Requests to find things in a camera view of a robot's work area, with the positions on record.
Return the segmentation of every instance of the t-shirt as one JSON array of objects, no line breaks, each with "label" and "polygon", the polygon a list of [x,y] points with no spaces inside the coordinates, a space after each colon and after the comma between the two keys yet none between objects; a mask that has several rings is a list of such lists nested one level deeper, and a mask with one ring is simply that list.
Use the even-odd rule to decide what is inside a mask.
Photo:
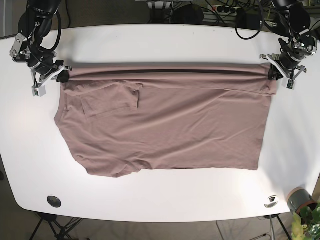
[{"label": "t-shirt", "polygon": [[270,64],[74,68],[55,122],[91,175],[256,170],[276,94]]}]

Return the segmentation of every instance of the plant pot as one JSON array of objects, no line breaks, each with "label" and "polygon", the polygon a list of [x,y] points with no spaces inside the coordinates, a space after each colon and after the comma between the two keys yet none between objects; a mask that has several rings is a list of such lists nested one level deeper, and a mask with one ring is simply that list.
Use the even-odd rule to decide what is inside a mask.
[{"label": "plant pot", "polygon": [[292,190],[286,198],[286,202],[290,211],[298,215],[303,207],[309,206],[314,210],[317,206],[317,202],[314,201],[312,196],[302,187],[297,187]]}]

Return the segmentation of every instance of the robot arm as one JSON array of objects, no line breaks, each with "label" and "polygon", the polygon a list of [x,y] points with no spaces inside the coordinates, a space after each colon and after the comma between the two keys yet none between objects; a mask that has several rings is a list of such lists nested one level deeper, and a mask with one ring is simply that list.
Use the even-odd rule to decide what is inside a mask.
[{"label": "robot arm", "polygon": [[[26,11],[18,24],[18,34],[10,51],[14,62],[26,63],[31,69],[34,96],[43,96],[46,93],[45,83],[48,80],[57,80],[59,74],[66,75],[71,70],[70,67],[64,66],[63,60],[57,60],[54,63],[55,50],[62,31],[62,21],[58,12],[61,1],[28,0]],[[54,15],[59,22],[58,36],[54,46],[46,49],[41,44],[51,30]],[[39,82],[36,80],[37,73],[40,74]]]},{"label": "robot arm", "polygon": [[[43,96],[46,93],[45,83],[48,80],[67,82],[69,71],[72,69],[64,66],[63,60],[56,60],[55,50],[58,47],[62,22],[58,12],[62,0],[28,0],[26,12],[22,15],[18,24],[18,34],[10,51],[10,56],[17,63],[26,63],[31,69],[34,85],[34,96]],[[281,54],[261,55],[262,58],[272,64],[273,77],[286,78],[287,88],[293,89],[295,79],[302,71],[307,72],[305,67],[299,66],[307,56],[317,52],[317,39],[312,36],[310,30],[311,19],[303,4],[299,0],[271,0],[278,12],[280,22],[285,32],[278,35],[289,37],[286,42],[279,38]],[[54,15],[59,21],[58,36],[54,46],[46,49],[41,46],[52,27]]]},{"label": "robot arm", "polygon": [[311,19],[301,1],[272,0],[272,3],[286,29],[286,33],[282,36],[289,37],[289,41],[279,38],[281,54],[261,55],[261,57],[273,65],[277,79],[285,78],[287,80],[285,86],[294,89],[297,76],[301,72],[307,72],[307,69],[299,64],[304,58],[316,54],[318,41],[312,36]]}]

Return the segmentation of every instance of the floor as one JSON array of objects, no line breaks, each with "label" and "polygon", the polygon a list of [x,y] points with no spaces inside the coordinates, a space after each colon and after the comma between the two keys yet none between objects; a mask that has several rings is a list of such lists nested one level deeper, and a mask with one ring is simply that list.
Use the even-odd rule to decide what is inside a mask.
[{"label": "floor", "polygon": [[[20,16],[25,12],[25,1],[12,0],[13,33],[17,32]],[[150,19],[150,12],[144,2],[134,0],[69,0],[71,27],[86,27],[111,24],[144,24]],[[65,0],[60,6],[62,26],[68,26]],[[5,173],[0,158],[0,171]],[[314,198],[319,199],[318,182]],[[290,231],[292,215],[280,215],[284,225]],[[58,217],[63,225],[69,217]],[[7,176],[0,181],[0,240],[28,240],[35,229],[39,217],[31,211],[22,209],[16,203]],[[276,239],[288,239],[277,219],[273,220]],[[263,217],[254,217],[227,221],[191,222],[191,223],[143,223],[116,222],[85,219],[70,235],[73,238],[91,240],[252,240],[263,234],[270,234],[270,221]],[[34,240],[54,240],[47,223],[43,223]],[[270,239],[267,235],[262,240]]]},{"label": "floor", "polygon": [[[2,159],[0,171],[5,174]],[[320,181],[313,194],[320,196]],[[281,214],[284,225],[290,232],[291,213]],[[66,224],[69,217],[58,217],[58,222]],[[28,240],[39,217],[32,211],[22,209],[15,201],[7,176],[0,181],[0,239]],[[273,220],[277,240],[287,240],[277,219]],[[253,240],[263,234],[270,234],[270,221],[263,217],[245,218],[226,221],[207,221],[189,223],[145,223],[119,222],[85,219],[70,235],[73,238],[90,238],[91,240]],[[34,240],[54,240],[48,223],[39,228]],[[267,235],[260,238],[268,240]]]}]

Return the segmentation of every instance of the potted plant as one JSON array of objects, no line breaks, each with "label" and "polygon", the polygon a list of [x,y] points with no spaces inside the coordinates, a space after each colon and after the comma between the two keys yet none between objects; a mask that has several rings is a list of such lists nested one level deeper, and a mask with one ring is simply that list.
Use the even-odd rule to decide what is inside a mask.
[{"label": "potted plant", "polygon": [[320,239],[320,203],[317,204],[303,188],[294,189],[287,198],[293,212],[292,239]]}]

